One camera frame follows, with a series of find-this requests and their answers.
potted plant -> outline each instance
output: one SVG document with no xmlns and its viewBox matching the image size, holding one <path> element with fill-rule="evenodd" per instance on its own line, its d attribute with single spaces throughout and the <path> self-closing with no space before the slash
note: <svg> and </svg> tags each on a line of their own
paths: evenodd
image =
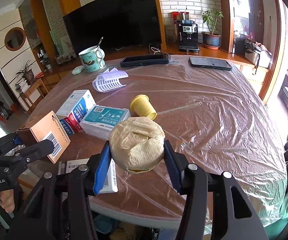
<svg viewBox="0 0 288 240">
<path fill-rule="evenodd" d="M 29 67 L 30 65 L 28 65 L 28 63 L 30 62 L 30 60 L 28 60 L 25 64 L 25 68 L 24 69 L 21 69 L 20 71 L 18 71 L 16 73 L 16 77 L 17 78 L 18 76 L 22 75 L 22 77 L 24 77 L 27 81 L 27 83 L 29 85 L 32 85 L 34 82 L 35 82 L 35 76 L 34 76 L 34 73 L 32 71 L 32 69 L 29 70 Z"/>
<path fill-rule="evenodd" d="M 215 9 L 207 10 L 203 12 L 202 19 L 203 23 L 207 24 L 209 32 L 202 32 L 204 47 L 208 49 L 218 49 L 220 35 L 216 34 L 217 20 L 223 17 L 222 11 Z"/>
</svg>

teal mug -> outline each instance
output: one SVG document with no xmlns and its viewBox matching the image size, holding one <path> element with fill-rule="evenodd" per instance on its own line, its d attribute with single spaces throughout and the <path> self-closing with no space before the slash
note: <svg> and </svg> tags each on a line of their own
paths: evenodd
<svg viewBox="0 0 288 240">
<path fill-rule="evenodd" d="M 91 73 L 104 68 L 104 51 L 99 46 L 93 46 L 81 51 L 79 54 L 81 62 L 87 73 Z"/>
</svg>

human hand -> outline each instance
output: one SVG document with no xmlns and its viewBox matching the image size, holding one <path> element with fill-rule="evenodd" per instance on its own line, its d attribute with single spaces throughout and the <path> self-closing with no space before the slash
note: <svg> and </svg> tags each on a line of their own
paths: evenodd
<svg viewBox="0 0 288 240">
<path fill-rule="evenodd" d="M 7 213 L 13 212 L 15 208 L 14 203 L 14 190 L 9 189 L 0 192 L 1 207 L 5 209 Z"/>
</svg>

yellow paper cup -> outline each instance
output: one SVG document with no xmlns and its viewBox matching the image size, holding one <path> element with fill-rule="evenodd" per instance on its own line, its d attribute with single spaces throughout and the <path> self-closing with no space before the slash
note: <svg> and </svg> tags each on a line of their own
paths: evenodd
<svg viewBox="0 0 288 240">
<path fill-rule="evenodd" d="M 135 96 L 131 101 L 131 110 L 139 116 L 145 116 L 151 120 L 154 120 L 157 116 L 156 110 L 149 102 L 147 95 Z"/>
</svg>

computer mouse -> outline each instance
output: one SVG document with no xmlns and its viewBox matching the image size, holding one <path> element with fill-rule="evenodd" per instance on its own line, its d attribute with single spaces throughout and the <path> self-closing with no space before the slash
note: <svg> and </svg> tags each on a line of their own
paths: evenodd
<svg viewBox="0 0 288 240">
<path fill-rule="evenodd" d="M 77 75 L 77 74 L 81 73 L 83 70 L 84 70 L 84 66 L 78 66 L 72 70 L 72 74 Z"/>
</svg>

